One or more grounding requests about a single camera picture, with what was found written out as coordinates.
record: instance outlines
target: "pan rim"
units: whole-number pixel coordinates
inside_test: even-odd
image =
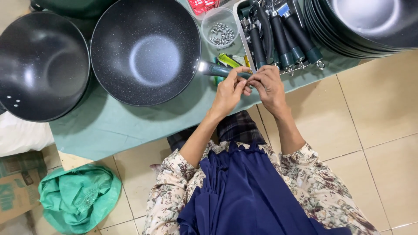
[[[4,29],[4,31],[0,34],[0,37],[1,37],[1,35],[3,35],[3,33],[7,30],[7,28],[9,28],[9,27],[11,27],[11,25],[13,24],[13,23],[15,23],[15,22],[18,22],[18,21],[20,21],[21,19],[23,19],[23,18],[26,18],[26,17],[29,17],[30,15],[35,15],[35,14],[44,14],[44,15],[46,15],[46,14],[50,14],[50,15],[56,15],[56,16],[58,16],[58,17],[61,17],[61,18],[63,18],[64,20],[66,20],[66,21],[68,21],[68,22],[70,22],[73,26],[74,26],[74,28],[77,30],[77,32],[80,34],[80,36],[81,36],[81,38],[83,39],[83,41],[84,41],[84,44],[85,44],[85,46],[86,46],[86,52],[87,52],[87,57],[88,57],[88,73],[87,73],[87,78],[85,79],[85,82],[84,82],[84,84],[83,84],[83,86],[84,86],[84,89],[83,89],[83,92],[82,92],[82,94],[81,94],[81,96],[78,98],[78,100],[77,100],[77,102],[75,102],[74,103],[74,105],[72,105],[72,106],[70,106],[70,108],[68,108],[66,111],[64,111],[64,112],[62,112],[60,115],[57,115],[57,116],[55,116],[55,117],[52,117],[52,118],[49,118],[49,119],[45,119],[45,120],[30,120],[30,119],[26,119],[26,118],[22,118],[22,117],[19,117],[19,116],[17,116],[16,114],[14,114],[12,111],[10,111],[2,102],[1,102],[1,99],[0,99],[0,104],[4,107],[4,109],[6,110],[6,111],[8,111],[9,113],[11,113],[13,116],[15,116],[15,117],[18,117],[18,118],[20,118],[20,119],[22,119],[22,120],[25,120],[25,121],[29,121],[29,122],[34,122],[34,123],[47,123],[47,122],[51,122],[51,121],[54,121],[54,120],[57,120],[57,119],[59,119],[59,118],[61,118],[61,117],[63,117],[63,116],[65,116],[65,115],[67,115],[67,114],[69,114],[75,107],[77,107],[77,105],[80,103],[80,101],[82,100],[82,98],[84,97],[84,95],[85,95],[85,93],[86,93],[86,91],[87,91],[87,87],[88,87],[88,84],[89,84],[89,80],[90,80],[90,76],[91,76],[91,72],[92,72],[92,62],[91,62],[91,57],[90,57],[90,50],[89,50],[89,46],[88,46],[88,44],[87,44],[87,41],[86,41],[86,39],[84,38],[84,35],[81,33],[81,31],[80,31],[80,29],[73,23],[73,22],[71,22],[69,19],[67,19],[67,18],[65,18],[64,16],[61,16],[61,15],[58,15],[57,13],[55,13],[55,12],[51,12],[51,11],[36,11],[36,12],[31,12],[31,13],[29,13],[29,14],[26,14],[26,15],[22,15],[22,16],[20,16],[19,18],[17,18],[16,20],[14,20],[12,23],[10,23],[5,29]]]
[[[115,3],[113,3],[109,8],[107,8],[106,9],[106,11],[100,16],[100,18],[99,18],[99,20],[97,21],[97,23],[96,23],[96,25],[94,26],[94,30],[93,30],[93,34],[92,34],[92,38],[91,38],[91,42],[90,42],[90,48],[89,48],[89,51],[90,51],[90,55],[92,54],[92,44],[93,44],[93,38],[94,38],[94,33],[96,32],[96,29],[97,29],[97,26],[99,25],[99,23],[100,23],[100,21],[101,21],[101,19],[103,18],[103,16],[107,13],[107,11],[109,11],[109,9],[111,9],[114,5],[116,5],[118,2],[121,2],[121,1],[128,1],[128,0],[118,0],[118,1],[116,1]],[[196,19],[191,15],[191,13],[189,12],[189,10],[182,4],[182,3],[180,3],[178,0],[172,0],[172,1],[174,1],[174,2],[176,2],[176,3],[178,3],[181,7],[183,7],[186,11],[187,11],[187,13],[189,14],[189,16],[190,16],[190,18],[193,20],[193,22],[194,22],[194,26],[196,27],[196,31],[197,31],[197,35],[198,35],[198,37],[199,37],[199,57],[197,58],[197,64],[199,64],[200,63],[200,57],[202,56],[202,42],[201,42],[201,37],[200,37],[200,30],[199,30],[199,27],[197,26],[197,23],[196,23]],[[94,72],[94,74],[96,74],[96,72],[95,72],[95,69],[94,69],[94,65],[93,65],[93,58],[92,58],[92,56],[90,56],[90,59],[91,59],[91,64],[92,64],[92,69],[93,69],[93,72]],[[193,80],[193,78],[194,78],[194,76],[196,75],[196,71],[197,71],[197,69],[198,69],[198,67],[199,66],[197,66],[196,65],[196,67],[194,68],[194,71],[193,71],[193,74],[192,74],[192,76],[191,76],[191,79],[189,80],[189,82],[184,86],[184,88],[183,89],[181,89],[177,94],[175,94],[173,97],[171,97],[171,98],[169,98],[169,99],[166,99],[165,101],[161,101],[161,102],[159,102],[159,103],[155,103],[155,104],[152,104],[152,105],[134,105],[134,104],[130,104],[130,103],[128,103],[128,102],[125,102],[125,101],[123,101],[123,100],[120,100],[119,98],[117,98],[117,97],[115,97],[112,93],[110,93],[103,85],[102,85],[102,83],[101,83],[101,79],[100,78],[98,78],[97,76],[96,76],[96,80],[99,82],[99,84],[100,84],[100,86],[101,87],[103,87],[103,89],[111,96],[111,97],[113,97],[113,98],[115,98],[117,101],[119,101],[119,102],[122,102],[122,103],[124,103],[124,104],[127,104],[127,105],[131,105],[131,106],[135,106],[135,107],[150,107],[150,106],[155,106],[155,105],[160,105],[160,104],[163,104],[163,103],[165,103],[165,102],[168,102],[168,101],[170,101],[170,100],[172,100],[173,98],[175,98],[175,97],[177,97],[180,93],[182,93],[188,86],[189,86],[189,84],[190,84],[190,82]]]

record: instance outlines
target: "cardboard box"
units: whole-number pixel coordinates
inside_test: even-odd
[[[0,158],[0,224],[40,205],[38,185],[46,174],[40,151]]]

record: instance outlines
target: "hand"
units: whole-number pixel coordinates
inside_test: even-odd
[[[261,102],[276,118],[289,110],[284,85],[276,66],[264,65],[248,79],[248,83],[257,89]]]
[[[232,112],[241,100],[241,94],[247,96],[251,94],[251,89],[246,86],[247,80],[237,75],[249,70],[244,66],[234,68],[229,72],[228,77],[218,84],[215,100],[207,113],[208,115],[212,115],[220,121]]]

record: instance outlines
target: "stack of pans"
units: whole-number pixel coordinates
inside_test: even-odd
[[[303,0],[306,26],[328,49],[377,59],[418,48],[418,1]]]

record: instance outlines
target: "green plastic bag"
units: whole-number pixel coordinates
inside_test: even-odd
[[[42,179],[38,190],[45,219],[60,233],[93,229],[115,206],[122,183],[105,166],[62,168]]]

